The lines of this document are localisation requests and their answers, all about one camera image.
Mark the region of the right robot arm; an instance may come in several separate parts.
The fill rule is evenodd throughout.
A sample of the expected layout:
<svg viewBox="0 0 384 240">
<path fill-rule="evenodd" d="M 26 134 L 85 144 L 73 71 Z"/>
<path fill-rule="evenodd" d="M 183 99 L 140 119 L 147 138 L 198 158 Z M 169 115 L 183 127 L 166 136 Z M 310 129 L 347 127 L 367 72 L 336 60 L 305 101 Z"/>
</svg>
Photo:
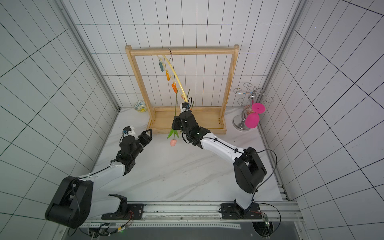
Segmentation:
<svg viewBox="0 0 384 240">
<path fill-rule="evenodd" d="M 248 210 L 257 187 L 267 176 L 259 153 L 252 147 L 243 149 L 232 146 L 210 130 L 200 127 L 190 110 L 174 117 L 172 129 L 181 131 L 187 144 L 210 151 L 233 165 L 235 181 L 243 191 L 240 197 L 235 198 L 234 204 L 241 211 Z"/>
</svg>

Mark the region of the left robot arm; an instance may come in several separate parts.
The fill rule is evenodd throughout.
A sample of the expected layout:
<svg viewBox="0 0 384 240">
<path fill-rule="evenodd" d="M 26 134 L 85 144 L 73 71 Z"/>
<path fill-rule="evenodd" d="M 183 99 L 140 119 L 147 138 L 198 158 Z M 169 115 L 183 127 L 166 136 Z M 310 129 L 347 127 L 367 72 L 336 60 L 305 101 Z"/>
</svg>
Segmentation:
<svg viewBox="0 0 384 240">
<path fill-rule="evenodd" d="M 152 139 L 152 129 L 137 135 L 134 127 L 125 127 L 119 141 L 120 150 L 107 167 L 62 180 L 45 212 L 46 220 L 76 229 L 89 218 L 102 216 L 119 220 L 131 216 L 126 197 L 97 193 L 103 186 L 127 175 L 135 166 L 137 156 Z"/>
</svg>

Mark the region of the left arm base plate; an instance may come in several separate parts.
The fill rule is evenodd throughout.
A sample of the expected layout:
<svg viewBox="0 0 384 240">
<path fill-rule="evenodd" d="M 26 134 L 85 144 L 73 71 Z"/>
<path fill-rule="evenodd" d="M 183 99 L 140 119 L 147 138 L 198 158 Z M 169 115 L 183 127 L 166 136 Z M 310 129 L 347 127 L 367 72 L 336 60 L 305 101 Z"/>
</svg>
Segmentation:
<svg viewBox="0 0 384 240">
<path fill-rule="evenodd" d="M 144 212 L 144 204 L 123 204 L 114 213 L 102 215 L 102 220 L 141 220 Z"/>
</svg>

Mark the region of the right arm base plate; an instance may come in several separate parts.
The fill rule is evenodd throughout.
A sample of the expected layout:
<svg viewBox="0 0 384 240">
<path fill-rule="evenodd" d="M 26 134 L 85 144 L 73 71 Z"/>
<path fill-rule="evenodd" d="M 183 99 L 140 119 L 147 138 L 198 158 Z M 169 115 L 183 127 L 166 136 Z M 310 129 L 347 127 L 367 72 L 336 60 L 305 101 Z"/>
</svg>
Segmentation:
<svg viewBox="0 0 384 240">
<path fill-rule="evenodd" d="M 258 204 L 242 209 L 237 203 L 221 204 L 219 213 L 223 220 L 261 220 L 263 214 Z"/>
</svg>

